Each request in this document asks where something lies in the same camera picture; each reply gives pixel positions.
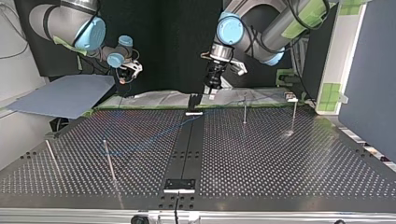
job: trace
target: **gray robot arm segment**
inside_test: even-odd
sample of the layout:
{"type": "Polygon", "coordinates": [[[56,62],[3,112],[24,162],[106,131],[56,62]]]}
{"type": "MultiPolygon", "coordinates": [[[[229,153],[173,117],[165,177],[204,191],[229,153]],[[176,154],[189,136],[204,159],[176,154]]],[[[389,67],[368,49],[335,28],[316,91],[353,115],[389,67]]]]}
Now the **gray robot arm segment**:
{"type": "Polygon", "coordinates": [[[39,5],[32,9],[29,21],[43,38],[56,36],[78,49],[94,50],[106,35],[105,22],[96,17],[97,0],[62,0],[59,6],[39,5]]]}
{"type": "MultiPolygon", "coordinates": [[[[294,2],[294,7],[301,11],[309,3],[310,0],[300,0],[294,2]]],[[[290,9],[286,7],[281,11],[280,15],[269,25],[264,32],[260,33],[253,30],[251,27],[245,27],[244,35],[234,47],[247,51],[247,54],[261,63],[271,62],[272,59],[277,55],[278,50],[282,50],[288,45],[291,39],[282,36],[283,32],[294,22],[293,14],[290,9]],[[262,47],[262,43],[271,51],[266,50],[262,47]]]]}
{"type": "Polygon", "coordinates": [[[103,46],[106,25],[97,17],[99,9],[99,0],[61,0],[59,6],[35,7],[29,21],[35,32],[45,39],[61,39],[73,48],[86,50],[89,57],[107,61],[111,67],[140,72],[141,64],[132,59],[131,37],[120,36],[115,48],[103,46]]]}

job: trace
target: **white wall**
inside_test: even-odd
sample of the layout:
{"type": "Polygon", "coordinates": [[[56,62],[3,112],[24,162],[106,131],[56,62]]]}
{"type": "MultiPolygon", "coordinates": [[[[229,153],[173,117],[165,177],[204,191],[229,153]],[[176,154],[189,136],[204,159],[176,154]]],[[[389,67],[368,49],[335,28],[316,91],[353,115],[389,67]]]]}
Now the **white wall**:
{"type": "MultiPolygon", "coordinates": [[[[0,0],[15,8],[13,0],[0,0]]],[[[19,21],[6,9],[17,28],[19,21]]],[[[13,55],[24,49],[21,39],[0,15],[0,57],[13,55]]],[[[15,161],[24,152],[36,147],[50,131],[50,117],[14,113],[4,107],[18,97],[45,85],[38,74],[30,49],[22,55],[0,60],[0,170],[15,161]]]]}

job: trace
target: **blue cloth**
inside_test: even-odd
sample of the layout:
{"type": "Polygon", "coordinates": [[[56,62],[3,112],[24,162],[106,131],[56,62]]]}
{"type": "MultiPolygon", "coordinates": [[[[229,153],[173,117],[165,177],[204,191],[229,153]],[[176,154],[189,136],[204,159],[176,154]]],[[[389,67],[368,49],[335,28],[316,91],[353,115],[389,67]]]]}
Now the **blue cloth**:
{"type": "Polygon", "coordinates": [[[13,111],[77,119],[114,85],[114,78],[96,75],[62,77],[7,106],[13,111]]]}

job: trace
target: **vertical metal pin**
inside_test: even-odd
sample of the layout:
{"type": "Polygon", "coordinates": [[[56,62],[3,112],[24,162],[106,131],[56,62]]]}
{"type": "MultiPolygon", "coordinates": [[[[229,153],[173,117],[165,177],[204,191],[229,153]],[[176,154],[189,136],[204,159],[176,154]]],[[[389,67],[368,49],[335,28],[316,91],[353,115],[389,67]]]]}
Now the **vertical metal pin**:
{"type": "Polygon", "coordinates": [[[297,104],[298,104],[298,101],[296,101],[296,102],[294,103],[293,119],[296,118],[297,104]]]}
{"type": "Polygon", "coordinates": [[[47,148],[49,149],[50,156],[52,157],[53,160],[56,160],[55,155],[53,154],[53,151],[52,151],[52,146],[50,145],[50,141],[46,140],[46,144],[47,144],[47,148]]]}
{"type": "Polygon", "coordinates": [[[113,180],[116,181],[117,179],[116,179],[116,175],[114,174],[113,162],[111,161],[110,151],[108,150],[108,145],[107,145],[106,139],[103,140],[103,145],[105,147],[105,151],[106,151],[106,154],[107,154],[108,166],[110,167],[111,175],[113,177],[113,180]]]}
{"type": "Polygon", "coordinates": [[[247,105],[247,97],[245,95],[245,111],[244,111],[244,124],[248,123],[247,122],[247,116],[248,116],[248,105],[247,105]]]}

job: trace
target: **perforated metal plate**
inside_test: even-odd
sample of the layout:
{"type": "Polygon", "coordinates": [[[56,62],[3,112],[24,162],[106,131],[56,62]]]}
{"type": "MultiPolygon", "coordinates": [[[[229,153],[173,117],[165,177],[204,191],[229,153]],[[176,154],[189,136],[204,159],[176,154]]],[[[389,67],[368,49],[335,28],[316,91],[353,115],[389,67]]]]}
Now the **perforated metal plate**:
{"type": "Polygon", "coordinates": [[[97,206],[157,209],[182,119],[179,110],[96,112],[52,142],[56,161],[40,148],[3,171],[0,205],[17,203],[16,196],[26,202],[39,198],[32,202],[38,207],[84,206],[107,199],[97,206]]]}
{"type": "Polygon", "coordinates": [[[249,109],[247,124],[243,109],[206,114],[189,149],[202,158],[183,175],[199,179],[195,210],[396,212],[396,174],[326,119],[299,109],[293,121],[292,108],[249,109]]]}

